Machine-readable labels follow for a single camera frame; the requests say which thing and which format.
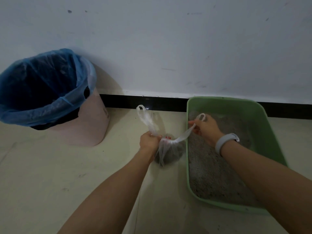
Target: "baseboard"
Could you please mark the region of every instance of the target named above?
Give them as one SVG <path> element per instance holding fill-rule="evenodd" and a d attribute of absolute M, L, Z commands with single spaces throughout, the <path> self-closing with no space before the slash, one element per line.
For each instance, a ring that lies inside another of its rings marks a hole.
<path fill-rule="evenodd" d="M 186 112 L 188 98 L 162 98 L 145 96 L 128 96 L 101 94 L 101 98 L 108 108 L 135 109 L 142 104 L 149 110 Z M 268 117 L 312 119 L 311 104 L 289 104 L 258 102 L 265 109 Z"/>

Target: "green plastic tray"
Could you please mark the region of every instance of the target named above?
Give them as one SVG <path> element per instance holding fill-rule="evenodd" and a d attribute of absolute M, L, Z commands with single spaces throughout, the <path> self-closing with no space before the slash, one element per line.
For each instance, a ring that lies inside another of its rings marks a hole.
<path fill-rule="evenodd" d="M 251 150 L 287 166 L 287 162 L 285 160 L 285 157 L 283 156 L 283 152 L 268 121 L 266 112 L 259 103 L 238 98 L 193 97 L 190 98 L 187 103 L 187 121 L 188 114 L 191 111 L 198 111 L 201 113 L 209 112 L 220 115 L 239 115 L 247 123 L 247 127 L 252 141 Z M 188 141 L 186 142 L 186 157 L 188 188 L 193 196 L 195 196 L 197 199 L 225 209 L 248 213 L 269 214 L 267 210 L 263 208 L 255 208 L 250 206 L 230 204 L 199 198 L 191 190 L 189 182 Z"/>

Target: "person's right arm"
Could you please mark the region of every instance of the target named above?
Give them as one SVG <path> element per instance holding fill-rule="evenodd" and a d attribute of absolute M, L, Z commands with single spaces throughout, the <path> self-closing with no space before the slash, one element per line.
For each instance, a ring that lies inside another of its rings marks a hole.
<path fill-rule="evenodd" d="M 206 122 L 195 120 L 193 131 L 215 147 L 224 134 L 216 121 L 206 116 Z M 226 142 L 220 153 L 286 231 L 312 233 L 311 180 L 234 140 Z"/>

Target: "plastic bag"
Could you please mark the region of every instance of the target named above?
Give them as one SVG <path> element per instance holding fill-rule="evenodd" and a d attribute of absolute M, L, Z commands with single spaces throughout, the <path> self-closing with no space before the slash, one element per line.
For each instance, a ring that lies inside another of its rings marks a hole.
<path fill-rule="evenodd" d="M 88 88 L 93 93 L 92 64 L 70 49 L 18 60 L 0 75 L 0 121 L 22 126 L 53 123 L 79 108 Z"/>
<path fill-rule="evenodd" d="M 152 135 L 157 136 L 158 133 L 156 131 L 156 127 L 150 114 L 146 111 L 146 108 L 143 105 L 139 105 L 136 109 L 140 120 L 148 126 Z M 206 115 L 202 113 L 199 114 L 197 118 L 201 118 L 203 121 L 205 120 Z M 168 163 L 178 160 L 185 151 L 183 141 L 189 137 L 195 126 L 196 124 L 194 124 L 191 128 L 186 130 L 182 135 L 174 140 L 171 140 L 171 138 L 168 136 L 163 136 L 159 142 L 158 151 L 155 156 L 156 162 L 158 162 L 161 166 L 164 166 Z"/>

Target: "white wall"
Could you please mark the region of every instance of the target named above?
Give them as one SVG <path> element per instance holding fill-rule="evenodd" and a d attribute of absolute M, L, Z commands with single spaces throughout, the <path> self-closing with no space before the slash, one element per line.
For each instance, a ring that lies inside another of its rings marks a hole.
<path fill-rule="evenodd" d="M 312 104 L 312 0 L 1 0 L 0 23 L 0 71 L 67 47 L 101 93 Z"/>

